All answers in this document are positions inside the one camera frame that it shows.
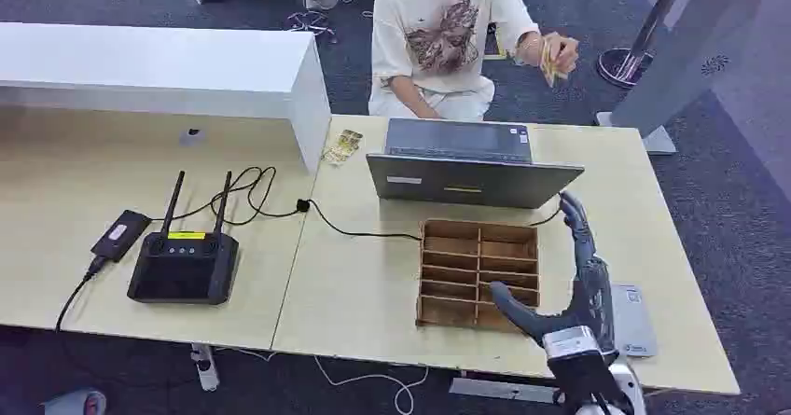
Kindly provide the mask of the person's left hand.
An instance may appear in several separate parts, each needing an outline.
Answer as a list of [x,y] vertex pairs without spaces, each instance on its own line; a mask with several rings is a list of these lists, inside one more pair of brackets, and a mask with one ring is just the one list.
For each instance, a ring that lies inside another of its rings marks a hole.
[[540,69],[546,79],[567,78],[575,69],[578,60],[578,41],[553,32],[543,36]]

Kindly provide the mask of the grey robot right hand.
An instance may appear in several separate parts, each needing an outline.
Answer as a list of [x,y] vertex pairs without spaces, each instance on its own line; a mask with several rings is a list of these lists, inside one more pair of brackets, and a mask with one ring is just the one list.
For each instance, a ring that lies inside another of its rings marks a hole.
[[490,283],[494,305],[511,324],[539,347],[551,332],[575,326],[590,329],[606,354],[616,349],[614,312],[607,263],[596,253],[594,238],[583,205],[571,193],[560,194],[559,208],[574,241],[576,273],[567,308],[555,314],[540,314],[517,301],[501,282]]

